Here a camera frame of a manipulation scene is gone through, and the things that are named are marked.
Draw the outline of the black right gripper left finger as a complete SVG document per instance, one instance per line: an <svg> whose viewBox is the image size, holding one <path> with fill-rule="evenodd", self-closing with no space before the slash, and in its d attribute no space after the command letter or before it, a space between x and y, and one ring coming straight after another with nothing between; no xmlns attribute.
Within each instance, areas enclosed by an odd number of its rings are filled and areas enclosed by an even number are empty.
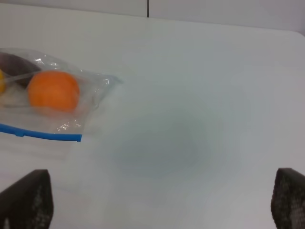
<svg viewBox="0 0 305 229"><path fill-rule="evenodd" d="M48 170L36 169L0 193L2 229L48 229L53 196Z"/></svg>

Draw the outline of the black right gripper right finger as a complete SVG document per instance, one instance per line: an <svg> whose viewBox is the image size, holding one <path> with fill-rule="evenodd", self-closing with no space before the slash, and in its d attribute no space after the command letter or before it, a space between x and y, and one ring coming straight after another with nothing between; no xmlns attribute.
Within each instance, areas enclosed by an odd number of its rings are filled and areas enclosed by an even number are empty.
<svg viewBox="0 0 305 229"><path fill-rule="evenodd" d="M305 176L292 168L277 170L271 213L278 229L305 227Z"/></svg>

